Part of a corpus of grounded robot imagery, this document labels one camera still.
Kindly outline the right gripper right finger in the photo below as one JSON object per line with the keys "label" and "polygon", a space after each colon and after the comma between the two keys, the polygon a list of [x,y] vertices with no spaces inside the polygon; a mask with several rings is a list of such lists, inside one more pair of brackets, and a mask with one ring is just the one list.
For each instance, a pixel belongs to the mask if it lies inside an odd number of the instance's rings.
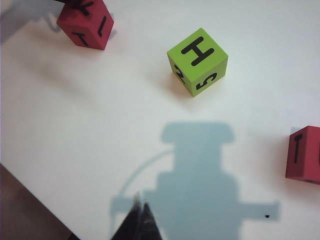
{"label": "right gripper right finger", "polygon": [[141,240],[162,240],[161,233],[155,221],[154,215],[146,202],[143,205],[141,223],[140,223]]}

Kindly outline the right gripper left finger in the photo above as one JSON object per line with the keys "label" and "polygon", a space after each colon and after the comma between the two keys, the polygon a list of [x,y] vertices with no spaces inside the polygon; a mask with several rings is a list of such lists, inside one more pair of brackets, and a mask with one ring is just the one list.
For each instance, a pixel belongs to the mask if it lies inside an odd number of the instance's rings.
{"label": "right gripper left finger", "polygon": [[141,196],[139,193],[136,193],[132,199],[132,206],[129,212],[113,234],[111,240],[137,240],[141,217]]}

